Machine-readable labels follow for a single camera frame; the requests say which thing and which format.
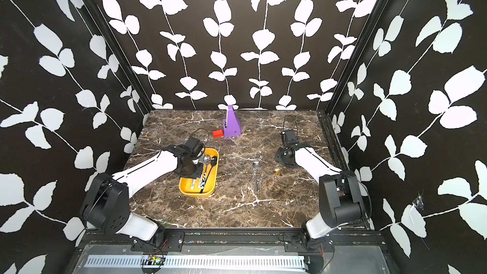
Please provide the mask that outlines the white handled steel spoon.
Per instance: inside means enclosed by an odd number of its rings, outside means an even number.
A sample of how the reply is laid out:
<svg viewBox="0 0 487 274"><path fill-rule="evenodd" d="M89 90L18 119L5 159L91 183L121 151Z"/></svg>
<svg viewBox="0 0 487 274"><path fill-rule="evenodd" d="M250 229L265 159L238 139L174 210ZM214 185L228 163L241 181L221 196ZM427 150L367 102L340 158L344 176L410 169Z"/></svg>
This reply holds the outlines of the white handled steel spoon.
<svg viewBox="0 0 487 274"><path fill-rule="evenodd" d="M200 159L200 163L203 163L204 166L210 166L213 167L217 164L218 162L218 156L210 156L210 155L205 155Z"/></svg>

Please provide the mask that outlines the black long spoon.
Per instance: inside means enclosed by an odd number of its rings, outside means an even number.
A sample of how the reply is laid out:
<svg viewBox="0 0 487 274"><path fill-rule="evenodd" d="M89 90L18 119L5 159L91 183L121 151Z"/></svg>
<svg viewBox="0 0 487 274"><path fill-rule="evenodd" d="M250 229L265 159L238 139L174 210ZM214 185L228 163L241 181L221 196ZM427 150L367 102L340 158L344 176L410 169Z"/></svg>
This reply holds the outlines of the black long spoon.
<svg viewBox="0 0 487 274"><path fill-rule="evenodd" d="M205 186L207 185L207 182L210 178L210 175L211 175L211 171L213 170L213 167L211 166L209 171L207 172L207 174L205 175L205 179L204 179L204 182L203 182L203 187L201 188L200 190L200 194L202 194L205 190Z"/></svg>

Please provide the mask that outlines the yellow plastic storage box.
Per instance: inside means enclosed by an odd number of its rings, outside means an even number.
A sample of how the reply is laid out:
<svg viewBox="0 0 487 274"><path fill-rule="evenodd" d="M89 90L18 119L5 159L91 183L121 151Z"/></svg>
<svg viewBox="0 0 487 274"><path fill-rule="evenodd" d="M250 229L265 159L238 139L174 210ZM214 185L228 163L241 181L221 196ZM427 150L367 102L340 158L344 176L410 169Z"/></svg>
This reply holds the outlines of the yellow plastic storage box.
<svg viewBox="0 0 487 274"><path fill-rule="evenodd" d="M218 156L218 162L215 166L213 166L213 170L211 171L210 178L205 186L205 190L202 194L200 194L200 189L198 188L199 179L188 179L188 178L181 178L179 183L180 192L184 195L190 197L209 197L211 196L216 188L216 177L218 173L218 163L219 163L219 153L214 148L207 148L205 149L205 155ZM208 172L210 166L204 166L203 172Z"/></svg>

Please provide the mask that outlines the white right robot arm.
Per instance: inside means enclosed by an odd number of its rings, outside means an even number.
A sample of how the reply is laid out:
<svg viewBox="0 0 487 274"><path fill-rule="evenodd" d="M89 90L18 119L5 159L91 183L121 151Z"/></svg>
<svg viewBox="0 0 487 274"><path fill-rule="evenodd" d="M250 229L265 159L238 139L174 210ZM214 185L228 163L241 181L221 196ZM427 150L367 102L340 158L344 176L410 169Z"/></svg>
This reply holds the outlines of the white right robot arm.
<svg viewBox="0 0 487 274"><path fill-rule="evenodd" d="M351 172L331 165L308 144L301 143L297 131L280 133L282 146L275 156L285 167L302 168L318 183L319 213L305 224L311 239L322 238L346 225L368 220L372 203L365 202L367 187Z"/></svg>

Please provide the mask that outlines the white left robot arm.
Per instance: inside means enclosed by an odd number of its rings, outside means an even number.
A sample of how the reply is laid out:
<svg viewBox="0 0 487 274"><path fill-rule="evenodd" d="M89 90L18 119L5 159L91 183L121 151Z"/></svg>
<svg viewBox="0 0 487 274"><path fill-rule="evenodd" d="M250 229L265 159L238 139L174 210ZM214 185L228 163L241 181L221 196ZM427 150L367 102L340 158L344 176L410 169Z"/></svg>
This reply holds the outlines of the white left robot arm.
<svg viewBox="0 0 487 274"><path fill-rule="evenodd" d="M191 136L184 144L168 145L149 160L124 171L94 177L80 215L85 227L105 235L123 234L160 246L164 228L130 211L129 201L142 188L167 173L182 178L200 177L205 145Z"/></svg>

